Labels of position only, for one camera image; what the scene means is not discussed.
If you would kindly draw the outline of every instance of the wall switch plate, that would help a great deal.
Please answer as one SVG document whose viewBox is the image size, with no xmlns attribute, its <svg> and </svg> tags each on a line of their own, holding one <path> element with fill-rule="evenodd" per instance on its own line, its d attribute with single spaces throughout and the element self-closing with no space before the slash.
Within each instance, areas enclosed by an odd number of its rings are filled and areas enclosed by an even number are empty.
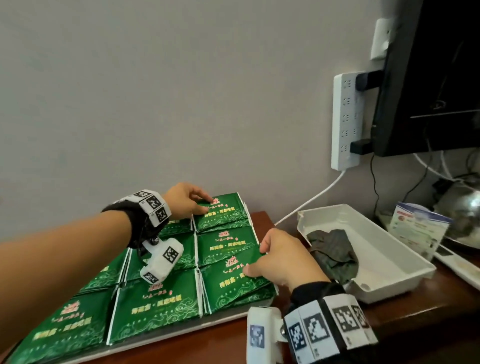
<svg viewBox="0 0 480 364">
<path fill-rule="evenodd" d="M 363 93 L 355 89 L 361 72 L 342 73 L 333 80 L 332 168 L 346 170 L 360 164 L 360 155 L 350 153 L 350 143 L 361 139 Z"/>
<path fill-rule="evenodd" d="M 370 51 L 370 59 L 383 60 L 387 56 L 387 49 L 392 34 L 393 19 L 381 18 L 377 19 L 375 24 L 375 33 L 373 34 L 372 50 Z"/>
</svg>

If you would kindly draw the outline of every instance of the black wrist strap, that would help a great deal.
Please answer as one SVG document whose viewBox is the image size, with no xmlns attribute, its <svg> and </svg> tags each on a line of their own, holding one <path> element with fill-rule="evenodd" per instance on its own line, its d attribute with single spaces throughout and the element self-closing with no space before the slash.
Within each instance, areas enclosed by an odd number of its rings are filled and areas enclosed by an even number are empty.
<svg viewBox="0 0 480 364">
<path fill-rule="evenodd" d="M 337 283 L 300 286 L 291 301 L 284 323 L 290 352 L 299 364 L 358 359 L 365 355 L 363 347 L 378 342 L 355 297 Z"/>
<path fill-rule="evenodd" d="M 160 194 L 150 190 L 141 190 L 128 195 L 108 205 L 102 212 L 109 210 L 124 211 L 130 219 L 132 236 L 128 247 L 132 249 L 140 249 L 146 239 L 154 242 L 163 227 L 168 224 L 171 215 Z"/>
</svg>

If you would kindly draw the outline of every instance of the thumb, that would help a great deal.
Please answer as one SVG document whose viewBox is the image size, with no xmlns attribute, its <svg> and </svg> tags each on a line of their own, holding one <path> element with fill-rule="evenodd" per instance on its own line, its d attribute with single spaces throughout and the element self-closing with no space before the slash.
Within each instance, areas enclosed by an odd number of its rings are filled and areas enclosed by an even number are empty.
<svg viewBox="0 0 480 364">
<path fill-rule="evenodd" d="M 247 277 L 261 277 L 265 266 L 267 255 L 261 256 L 255 263 L 247 264 L 243 267 L 243 274 Z"/>
<path fill-rule="evenodd" d="M 200 206 L 195 201 L 192 201 L 192 213 L 194 215 L 206 214 L 206 213 L 208 213 L 208 207 L 207 206 Z"/>
</svg>

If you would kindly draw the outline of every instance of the person's left hand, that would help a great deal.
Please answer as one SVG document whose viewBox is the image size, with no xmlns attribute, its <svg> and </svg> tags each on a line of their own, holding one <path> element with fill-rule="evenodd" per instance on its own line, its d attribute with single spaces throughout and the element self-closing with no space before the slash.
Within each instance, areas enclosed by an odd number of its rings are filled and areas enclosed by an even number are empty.
<svg viewBox="0 0 480 364">
<path fill-rule="evenodd" d="M 171 220 L 190 218 L 192 214 L 206 214 L 208 207 L 200 206 L 197 202 L 201 200 L 213 202 L 212 197 L 207 192 L 187 182 L 177 183 L 163 195 L 163 198 L 168 207 L 170 207 L 172 213 L 172 216 L 170 216 Z"/>
</svg>

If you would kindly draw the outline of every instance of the black monitor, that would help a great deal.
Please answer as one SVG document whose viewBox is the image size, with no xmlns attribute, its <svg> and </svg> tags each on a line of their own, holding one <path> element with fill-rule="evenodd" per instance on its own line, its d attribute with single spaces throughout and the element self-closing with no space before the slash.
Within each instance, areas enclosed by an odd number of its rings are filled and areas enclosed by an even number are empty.
<svg viewBox="0 0 480 364">
<path fill-rule="evenodd" d="M 476 1 L 405 0 L 392 32 L 371 139 L 378 156 L 480 146 Z"/>
</svg>

